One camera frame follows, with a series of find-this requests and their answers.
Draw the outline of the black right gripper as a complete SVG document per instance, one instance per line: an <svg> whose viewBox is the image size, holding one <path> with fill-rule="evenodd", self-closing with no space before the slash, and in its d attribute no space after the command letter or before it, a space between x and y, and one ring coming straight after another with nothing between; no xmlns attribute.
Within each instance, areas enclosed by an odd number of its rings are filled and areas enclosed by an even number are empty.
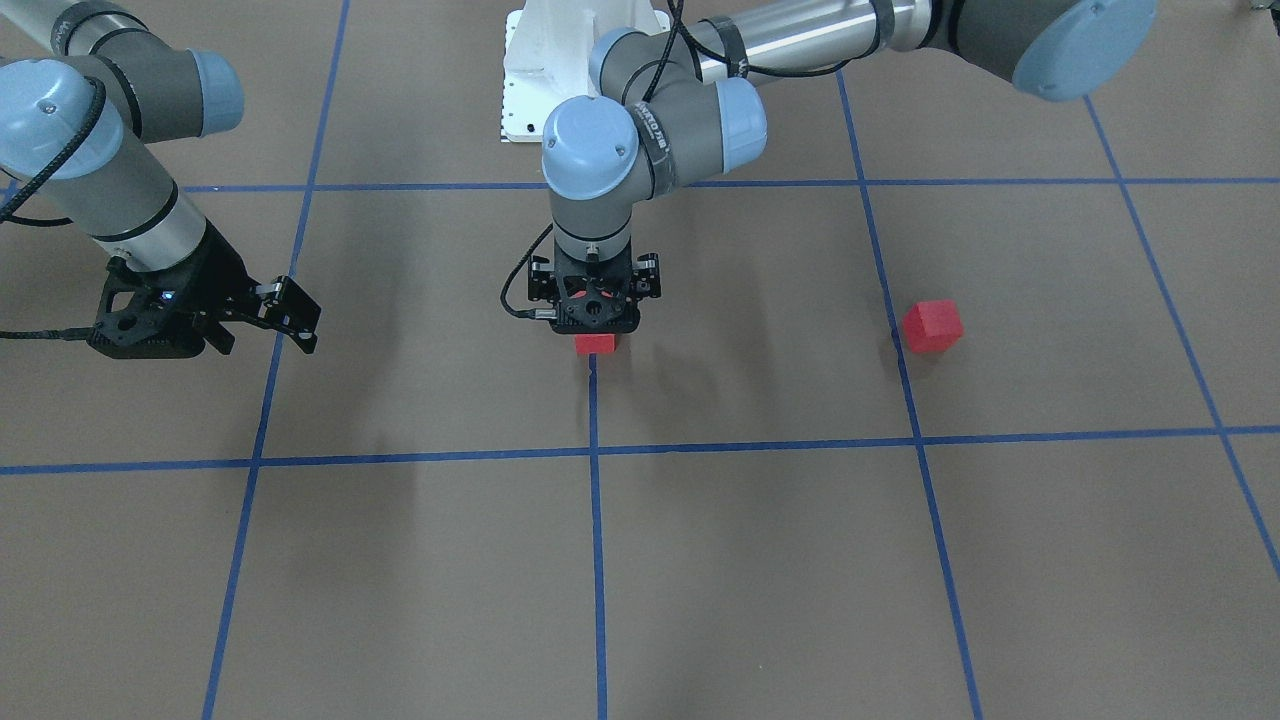
<svg viewBox="0 0 1280 720"><path fill-rule="evenodd" d="M243 313L256 284L239 254L215 225L206 225L196 250L165 270L165 288L175 292L175 316L166 325L174 355L198 356L207 347L228 355L236 337L224 327L227 311ZM285 337L303 354L315 352L321 309L293 278L279 275L257 286L255 295L257 316L236 315L236 322Z"/></svg>

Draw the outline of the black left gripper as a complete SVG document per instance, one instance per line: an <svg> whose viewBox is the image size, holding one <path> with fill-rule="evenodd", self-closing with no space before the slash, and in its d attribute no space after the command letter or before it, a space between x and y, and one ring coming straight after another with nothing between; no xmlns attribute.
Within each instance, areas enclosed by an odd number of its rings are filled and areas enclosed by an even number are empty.
<svg viewBox="0 0 1280 720"><path fill-rule="evenodd" d="M556 251L556 290L559 301L567 301L591 288L611 297L635 299L632 279L631 250L622 250L613 258L595 263L572 258L563 250Z"/></svg>

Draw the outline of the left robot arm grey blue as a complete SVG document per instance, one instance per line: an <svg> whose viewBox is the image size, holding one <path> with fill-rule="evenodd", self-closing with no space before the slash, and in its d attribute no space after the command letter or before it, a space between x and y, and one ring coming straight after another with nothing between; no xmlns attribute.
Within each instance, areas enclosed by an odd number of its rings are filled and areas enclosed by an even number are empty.
<svg viewBox="0 0 1280 720"><path fill-rule="evenodd" d="M552 219L517 270L535 319L604 325L660 295L655 255L634 260L635 205L756 160L768 124L759 88L833 76L892 50L940 50L1016 91L1061 102L1111 79L1146 40L1155 1L777 1L648 33L594 38L588 94L541 132Z"/></svg>

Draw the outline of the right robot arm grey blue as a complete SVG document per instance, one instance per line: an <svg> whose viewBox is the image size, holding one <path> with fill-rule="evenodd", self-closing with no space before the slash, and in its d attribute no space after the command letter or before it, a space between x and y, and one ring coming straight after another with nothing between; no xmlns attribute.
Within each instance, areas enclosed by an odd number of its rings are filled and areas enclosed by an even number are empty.
<svg viewBox="0 0 1280 720"><path fill-rule="evenodd" d="M3 220L33 196L106 255L93 323L12 331L9 340L82 341L114 359L229 354L241 322L311 354L320 306L288 275L261 283L151 152L151 145L234 129L244 114L236 69L216 53L175 49L110 1L5 1L3 17L50 54L4 58L3 170L20 182Z"/></svg>

